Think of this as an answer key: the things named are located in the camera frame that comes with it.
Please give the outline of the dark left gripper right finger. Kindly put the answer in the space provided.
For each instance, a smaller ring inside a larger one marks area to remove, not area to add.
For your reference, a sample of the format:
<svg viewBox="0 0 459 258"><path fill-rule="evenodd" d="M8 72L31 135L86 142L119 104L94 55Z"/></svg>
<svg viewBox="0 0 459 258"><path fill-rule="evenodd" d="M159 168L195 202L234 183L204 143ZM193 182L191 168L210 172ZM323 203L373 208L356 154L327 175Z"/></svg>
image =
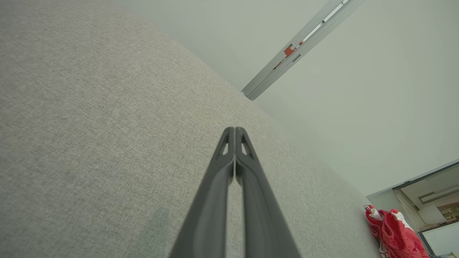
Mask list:
<svg viewBox="0 0 459 258"><path fill-rule="evenodd" d="M242 127L236 128L236 179L242 188L245 258L301 258L248 133Z"/></svg>

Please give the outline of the dark partition top rail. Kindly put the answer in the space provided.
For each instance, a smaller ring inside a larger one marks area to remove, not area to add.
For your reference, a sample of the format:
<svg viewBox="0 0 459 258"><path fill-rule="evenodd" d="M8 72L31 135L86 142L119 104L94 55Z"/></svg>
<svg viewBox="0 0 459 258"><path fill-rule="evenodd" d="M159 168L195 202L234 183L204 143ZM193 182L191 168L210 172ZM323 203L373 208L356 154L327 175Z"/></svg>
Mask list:
<svg viewBox="0 0 459 258"><path fill-rule="evenodd" d="M439 168L431 170L428 173L424 173L424 174L422 174L422 175L420 175L418 177L411 178L410 180L405 181L405 182L393 187L392 190L399 190L399 189L402 189L402 188L404 188L406 186L410 186L410 185L412 185L414 183L417 183L418 181L424 180L425 178L428 178L428 177L431 177L433 175L436 175L439 172L442 172L444 170L450 169L450 168L452 168L454 166L457 166L457 165L459 165L459 158L454 160L454 161L452 161L451 163L448 163L448 164L443 165L443 166L441 166Z"/></svg>

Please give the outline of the red shorts with white stripe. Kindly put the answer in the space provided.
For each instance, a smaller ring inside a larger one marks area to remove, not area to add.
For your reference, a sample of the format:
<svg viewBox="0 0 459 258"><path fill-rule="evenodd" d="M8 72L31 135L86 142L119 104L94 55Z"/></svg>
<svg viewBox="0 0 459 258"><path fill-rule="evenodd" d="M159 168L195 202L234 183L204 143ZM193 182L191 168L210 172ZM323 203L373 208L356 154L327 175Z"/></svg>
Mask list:
<svg viewBox="0 0 459 258"><path fill-rule="evenodd" d="M380 239L386 247L389 258L429 258L429 255L403 214L396 209L380 210L383 218Z"/></svg>

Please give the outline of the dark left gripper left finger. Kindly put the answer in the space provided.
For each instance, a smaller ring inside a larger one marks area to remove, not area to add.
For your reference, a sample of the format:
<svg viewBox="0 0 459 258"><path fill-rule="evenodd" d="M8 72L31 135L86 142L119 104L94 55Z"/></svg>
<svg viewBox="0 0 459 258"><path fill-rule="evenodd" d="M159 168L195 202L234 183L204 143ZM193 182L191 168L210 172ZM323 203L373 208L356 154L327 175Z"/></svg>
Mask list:
<svg viewBox="0 0 459 258"><path fill-rule="evenodd" d="M235 128L223 131L169 258L225 258L228 186Z"/></svg>

